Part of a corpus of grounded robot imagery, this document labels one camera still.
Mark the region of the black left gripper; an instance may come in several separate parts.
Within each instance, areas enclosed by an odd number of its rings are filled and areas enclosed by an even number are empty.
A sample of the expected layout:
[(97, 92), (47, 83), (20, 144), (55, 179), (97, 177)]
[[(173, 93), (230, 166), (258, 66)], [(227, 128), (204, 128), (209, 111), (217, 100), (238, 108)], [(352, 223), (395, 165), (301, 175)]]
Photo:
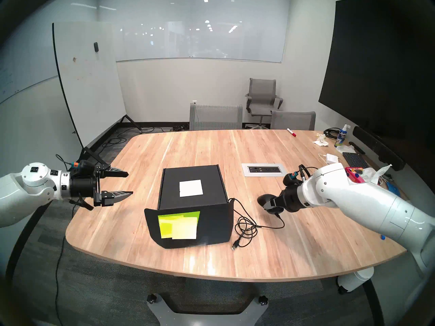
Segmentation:
[(108, 164), (77, 165), (70, 173), (70, 203), (76, 206), (91, 206), (84, 198), (92, 198), (93, 206), (113, 206), (133, 195), (133, 191), (102, 191), (100, 193), (100, 179), (128, 176), (128, 172)]

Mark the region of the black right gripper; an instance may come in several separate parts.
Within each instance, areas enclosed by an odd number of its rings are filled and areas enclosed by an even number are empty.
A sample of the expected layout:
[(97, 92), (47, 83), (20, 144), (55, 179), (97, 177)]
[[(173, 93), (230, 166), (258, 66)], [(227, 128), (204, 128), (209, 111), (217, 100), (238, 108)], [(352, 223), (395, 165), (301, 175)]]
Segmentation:
[(281, 191), (279, 197), (271, 199), (271, 206), (273, 208), (283, 208), (290, 213), (295, 213), (300, 209), (304, 209), (305, 206), (298, 197), (298, 188), (299, 186), (287, 186)]

